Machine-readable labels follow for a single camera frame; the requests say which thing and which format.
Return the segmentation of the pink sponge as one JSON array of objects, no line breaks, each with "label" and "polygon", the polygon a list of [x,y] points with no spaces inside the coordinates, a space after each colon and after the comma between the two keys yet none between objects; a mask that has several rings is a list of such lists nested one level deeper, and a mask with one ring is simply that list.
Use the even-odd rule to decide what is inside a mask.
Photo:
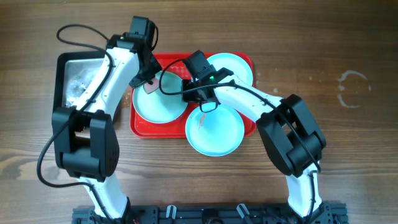
[{"label": "pink sponge", "polygon": [[148,81],[144,84],[144,91],[149,95],[155,92],[159,88],[159,79],[153,78],[152,80]]}]

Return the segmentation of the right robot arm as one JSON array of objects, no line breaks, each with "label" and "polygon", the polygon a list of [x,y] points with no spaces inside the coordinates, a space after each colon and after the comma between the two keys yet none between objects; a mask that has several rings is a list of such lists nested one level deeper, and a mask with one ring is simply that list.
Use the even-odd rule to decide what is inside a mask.
[{"label": "right robot arm", "polygon": [[216,69],[200,50],[182,62],[192,78],[184,95],[229,106],[256,123],[269,159],[287,178],[290,208],[309,222],[322,203],[316,178],[326,139],[303,99],[264,93],[231,70]]}]

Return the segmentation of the light blue plate bottom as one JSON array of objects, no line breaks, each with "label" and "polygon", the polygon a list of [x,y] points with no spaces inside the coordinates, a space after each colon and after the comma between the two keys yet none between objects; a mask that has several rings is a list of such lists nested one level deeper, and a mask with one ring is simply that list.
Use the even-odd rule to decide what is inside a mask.
[{"label": "light blue plate bottom", "polygon": [[231,107],[206,103],[188,115],[185,134],[192,148],[199,153],[221,157],[232,153],[242,143],[244,122]]}]

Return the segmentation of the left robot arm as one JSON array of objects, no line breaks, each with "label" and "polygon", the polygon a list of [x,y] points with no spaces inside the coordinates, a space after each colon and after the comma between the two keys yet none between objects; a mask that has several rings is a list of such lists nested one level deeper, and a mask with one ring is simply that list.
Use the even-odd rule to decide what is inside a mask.
[{"label": "left robot arm", "polygon": [[64,188],[84,186],[94,203],[85,218],[74,223],[135,223],[129,198],[120,188],[115,174],[119,143],[113,118],[127,86],[149,84],[156,90],[155,75],[161,71],[154,57],[159,30],[146,17],[132,18],[130,30],[107,39],[99,49],[103,63],[88,88],[71,106],[55,103],[53,135],[44,146],[37,163],[37,176],[45,184],[42,161],[50,145],[55,161],[76,182]]}]

